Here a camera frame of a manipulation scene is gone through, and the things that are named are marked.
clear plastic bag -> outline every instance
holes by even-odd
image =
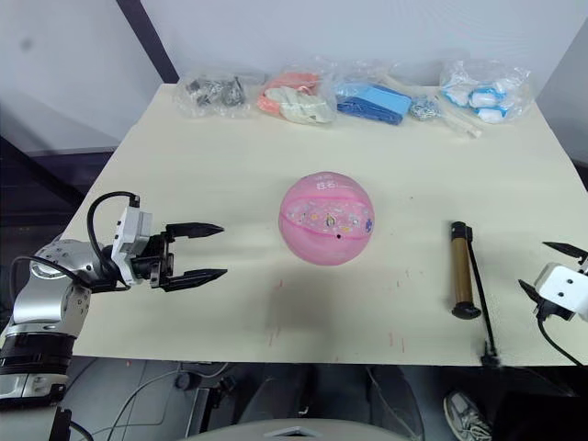
[[[335,120],[332,65],[322,60],[290,65],[270,79],[257,98],[265,113],[299,124]]]
[[[437,87],[421,85],[419,77],[427,78],[421,71],[426,67],[430,72],[431,67],[440,65],[439,61],[427,63],[397,62],[383,75],[382,81],[388,87],[393,88],[412,98],[409,113],[415,119],[428,121],[440,119],[455,133],[471,138],[479,138],[482,129],[474,124],[469,116],[455,110],[440,97]]]
[[[387,87],[385,73],[386,66],[382,62],[340,64],[334,81],[337,110],[355,117],[400,124],[411,98]]]
[[[257,71],[201,67],[180,79],[174,102],[189,118],[246,118],[265,81],[266,75]]]
[[[491,124],[520,117],[535,98],[530,71],[496,60],[446,62],[440,84],[451,103]]]

gray floor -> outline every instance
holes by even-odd
[[[71,379],[85,367],[92,358],[75,357],[69,371]],[[202,366],[210,372],[215,366]],[[350,370],[357,367],[342,365],[319,365],[318,369],[327,378],[317,389],[324,392],[323,397],[331,397],[334,386],[347,397],[356,397],[357,409],[350,411],[355,415],[348,419],[362,421],[366,413],[363,396],[365,391],[354,386]],[[165,372],[173,372],[177,363],[164,361],[123,360],[99,358],[86,370],[68,391],[62,406],[71,409],[73,420],[83,425],[91,433],[96,433],[96,441],[106,440],[107,431],[119,411],[121,404],[140,384]],[[235,396],[253,395],[255,385],[264,376],[264,366],[259,364],[238,364],[226,375],[236,379]],[[525,369],[506,368],[489,373],[479,367],[401,367],[402,372],[413,389],[424,423],[425,437],[429,440],[453,441],[443,414],[443,398],[453,389],[466,390],[493,417],[500,399],[509,390],[527,390],[536,393],[555,394],[559,391],[537,373]],[[175,376],[161,379],[142,390],[135,402],[123,414],[119,424],[141,424],[118,428],[113,440],[116,441],[173,441],[184,437],[194,400],[194,391],[181,391],[174,388]],[[215,380],[204,380],[202,387],[213,386]],[[221,402],[210,420],[210,429],[233,424],[236,421],[235,396]],[[72,437],[77,441],[81,437]]]

sneaker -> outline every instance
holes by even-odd
[[[492,441],[492,430],[478,406],[464,393],[454,391],[443,399],[445,417],[459,441]]]

table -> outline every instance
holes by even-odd
[[[207,285],[165,293],[147,283],[92,296],[77,355],[170,360],[479,365],[483,320],[450,313],[449,224],[465,221],[505,365],[569,362],[541,337],[533,282],[550,261],[542,241],[588,246],[588,198],[537,106],[478,140],[440,122],[399,127],[342,116],[331,128],[253,119],[184,119],[162,85],[73,217],[65,237],[86,240],[99,195],[129,190],[166,223],[203,221],[226,232],[174,244],[175,273],[228,268]],[[336,267],[299,260],[277,212],[288,188],[318,171],[352,176],[376,211],[370,244]],[[126,200],[96,213],[111,243]],[[547,321],[551,336],[588,360],[576,318]]]

pink basketball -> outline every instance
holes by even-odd
[[[366,191],[345,175],[320,172],[288,190],[279,209],[288,248],[316,265],[341,265],[366,247],[374,209]]]

